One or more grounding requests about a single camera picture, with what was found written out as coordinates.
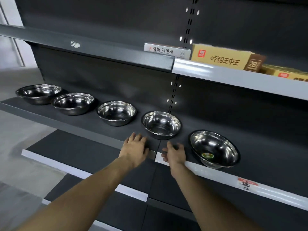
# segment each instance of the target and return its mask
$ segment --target bowl rim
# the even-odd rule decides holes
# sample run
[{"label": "bowl rim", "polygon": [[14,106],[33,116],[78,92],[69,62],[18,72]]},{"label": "bowl rim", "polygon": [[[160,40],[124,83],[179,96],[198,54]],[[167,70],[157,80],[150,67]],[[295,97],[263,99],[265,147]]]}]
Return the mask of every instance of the bowl rim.
[{"label": "bowl rim", "polygon": [[[220,164],[217,164],[217,163],[212,163],[212,162],[208,161],[207,159],[204,159],[203,157],[201,157],[201,156],[195,151],[195,149],[194,149],[194,147],[192,146],[191,141],[190,141],[190,137],[191,137],[194,133],[196,133],[196,132],[198,132],[198,131],[207,131],[207,132],[214,133],[214,134],[216,134],[216,135],[219,135],[219,136],[223,137],[225,140],[227,140],[229,143],[231,143],[231,145],[235,148],[235,150],[237,151],[237,154],[238,154],[238,159],[237,159],[236,163],[233,164],[233,165],[230,165],[230,166],[223,166],[223,165],[220,165]],[[193,151],[201,160],[206,161],[206,163],[209,163],[210,165],[220,166],[221,168],[230,168],[230,167],[233,167],[233,166],[235,166],[236,164],[238,164],[238,163],[240,162],[240,160],[241,160],[241,154],[240,154],[239,150],[237,149],[237,147],[236,147],[229,139],[227,139],[225,136],[220,135],[220,134],[218,134],[218,133],[216,133],[216,132],[214,132],[214,131],[209,131],[209,130],[205,130],[205,129],[195,130],[195,131],[191,132],[191,133],[188,135],[188,143],[189,143],[189,145],[190,145],[192,151]]]},{"label": "bowl rim", "polygon": [[[135,110],[134,114],[132,116],[130,116],[129,118],[123,118],[123,119],[118,119],[118,120],[112,120],[112,119],[107,119],[107,118],[104,118],[102,117],[100,114],[99,114],[99,111],[101,109],[101,107],[105,107],[106,105],[109,105],[110,103],[113,103],[113,104],[117,104],[117,103],[121,103],[121,104],[125,104],[127,106],[132,106]],[[102,103],[101,105],[99,105],[96,109],[96,113],[98,114],[98,116],[103,119],[103,120],[106,120],[106,121],[109,121],[109,122],[123,122],[123,121],[127,121],[127,120],[130,120],[132,118],[134,118],[137,114],[137,109],[135,106],[133,106],[132,104],[128,103],[128,102],[125,102],[125,101],[120,101],[120,100],[111,100],[111,101],[107,101],[107,102],[104,102]]]},{"label": "bowl rim", "polygon": [[[52,86],[52,87],[55,87],[55,88],[59,88],[60,91],[57,92],[57,93],[55,93],[55,94],[53,94],[53,95],[44,95],[44,96],[24,96],[24,95],[21,95],[21,94],[19,93],[19,91],[21,91],[22,89],[24,90],[25,88],[30,88],[30,87],[33,87],[33,88],[34,88],[35,86],[43,86],[43,85]],[[20,97],[20,98],[25,98],[25,99],[40,99],[40,98],[46,98],[46,97],[53,97],[53,96],[59,94],[59,93],[62,92],[62,91],[63,91],[62,87],[60,87],[60,86],[58,86],[58,85],[45,84],[45,83],[44,83],[44,84],[33,84],[33,85],[28,85],[28,86],[21,87],[21,88],[19,88],[19,89],[17,89],[17,90],[15,91],[15,94],[16,94],[18,97]]]},{"label": "bowl rim", "polygon": [[[60,100],[60,99],[63,99],[64,97],[67,97],[68,95],[73,95],[73,94],[79,94],[79,95],[87,95],[87,96],[90,96],[93,100],[91,101],[90,104],[87,104],[85,106],[81,106],[81,107],[75,107],[75,108],[62,108],[62,107],[59,107],[59,106],[56,106],[55,105],[55,102]],[[87,106],[90,106],[91,104],[93,104],[93,102],[95,101],[95,97],[88,94],[88,93],[82,93],[82,92],[71,92],[71,93],[66,93],[66,94],[63,94],[61,96],[57,96],[55,98],[53,98],[50,102],[50,104],[55,107],[56,109],[61,109],[61,110],[76,110],[76,109],[82,109],[84,107],[87,107]]]},{"label": "bowl rim", "polygon": [[[152,113],[152,112],[159,112],[159,113],[166,114],[167,116],[173,116],[173,117],[175,117],[175,118],[177,119],[177,121],[179,122],[179,124],[180,124],[179,129],[178,129],[175,133],[169,134],[169,135],[158,134],[158,133],[155,133],[155,132],[151,131],[150,129],[148,129],[148,128],[145,126],[143,120],[144,120],[144,117],[145,117],[147,114]],[[144,126],[144,128],[145,128],[147,131],[149,131],[150,133],[155,134],[155,135],[158,135],[158,136],[166,136],[166,137],[177,135],[177,134],[181,131],[182,126],[183,126],[183,125],[182,125],[182,122],[181,122],[176,116],[174,116],[173,114],[167,113],[167,112],[163,112],[163,111],[149,111],[149,112],[146,112],[146,113],[143,114],[142,117],[141,117],[141,124],[142,124],[142,125]]]}]

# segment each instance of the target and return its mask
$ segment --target yellow box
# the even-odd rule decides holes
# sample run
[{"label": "yellow box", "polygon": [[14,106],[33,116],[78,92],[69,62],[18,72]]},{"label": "yellow box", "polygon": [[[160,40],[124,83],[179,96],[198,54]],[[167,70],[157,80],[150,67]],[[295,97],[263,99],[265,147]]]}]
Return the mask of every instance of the yellow box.
[{"label": "yellow box", "polygon": [[233,50],[204,44],[192,46],[192,61],[215,66],[259,72],[265,56],[249,51]]},{"label": "yellow box", "polygon": [[277,77],[308,82],[308,73],[300,71],[298,69],[264,64],[261,71],[265,74]]}]

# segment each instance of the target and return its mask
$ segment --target white box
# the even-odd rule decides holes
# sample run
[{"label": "white box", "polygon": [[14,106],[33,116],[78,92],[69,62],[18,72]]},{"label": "white box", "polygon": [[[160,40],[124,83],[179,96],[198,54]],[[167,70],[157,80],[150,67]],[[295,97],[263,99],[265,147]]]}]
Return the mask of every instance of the white box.
[{"label": "white box", "polygon": [[165,55],[175,56],[176,58],[182,58],[189,60],[191,50],[183,49],[181,47],[173,47],[168,45],[158,45],[153,43],[144,43],[144,51],[160,53]]}]

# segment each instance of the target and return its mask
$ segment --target stainless steel bowl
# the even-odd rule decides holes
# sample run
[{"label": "stainless steel bowl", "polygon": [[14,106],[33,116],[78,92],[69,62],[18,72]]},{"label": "stainless steel bowl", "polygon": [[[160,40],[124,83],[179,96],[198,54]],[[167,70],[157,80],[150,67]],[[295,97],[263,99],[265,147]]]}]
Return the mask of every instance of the stainless steel bowl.
[{"label": "stainless steel bowl", "polygon": [[88,112],[95,98],[86,93],[68,93],[51,101],[53,107],[66,115],[80,115]]},{"label": "stainless steel bowl", "polygon": [[145,113],[141,122],[150,136],[158,140],[168,140],[181,130],[181,122],[175,116],[165,112]]},{"label": "stainless steel bowl", "polygon": [[57,96],[62,88],[56,85],[37,84],[22,87],[15,93],[18,97],[34,105],[50,104],[52,98]]},{"label": "stainless steel bowl", "polygon": [[198,130],[188,136],[193,152],[210,168],[229,168],[240,161],[240,153],[225,137],[210,131]]},{"label": "stainless steel bowl", "polygon": [[124,126],[136,115],[136,108],[123,101],[110,101],[97,108],[97,114],[108,125]]}]

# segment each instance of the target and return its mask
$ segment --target box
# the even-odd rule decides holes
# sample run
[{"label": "box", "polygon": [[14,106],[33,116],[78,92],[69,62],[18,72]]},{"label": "box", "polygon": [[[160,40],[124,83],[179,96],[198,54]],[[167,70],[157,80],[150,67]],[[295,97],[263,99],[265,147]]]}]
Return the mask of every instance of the box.
[{"label": "box", "polygon": [[191,50],[183,49],[181,47],[173,47],[168,45],[158,45],[153,43],[144,43],[144,51],[160,53],[175,56],[176,58],[182,58],[189,60]]},{"label": "box", "polygon": [[264,74],[308,82],[308,73],[298,69],[264,64],[261,71]]},{"label": "box", "polygon": [[204,44],[194,44],[192,47],[192,61],[232,69],[259,72],[266,59],[266,56],[249,51],[227,49]]}]

